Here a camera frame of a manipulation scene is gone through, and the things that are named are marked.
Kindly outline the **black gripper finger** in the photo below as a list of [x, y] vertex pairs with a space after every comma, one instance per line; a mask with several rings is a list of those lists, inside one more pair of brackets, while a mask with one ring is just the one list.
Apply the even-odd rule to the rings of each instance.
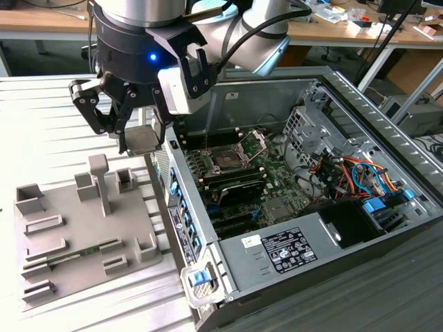
[[165, 140], [166, 127], [173, 121], [173, 116], [168, 110], [165, 97], [159, 86], [152, 89], [152, 97], [154, 98], [155, 104], [155, 124], [153, 125], [153, 129], [158, 141], [156, 145], [161, 146]]
[[[125, 126], [136, 107], [136, 87], [119, 78], [73, 80], [69, 84], [71, 99], [88, 125], [96, 134], [107, 133], [118, 140], [119, 153], [127, 151]], [[111, 98], [108, 113], [98, 109], [99, 94]]]

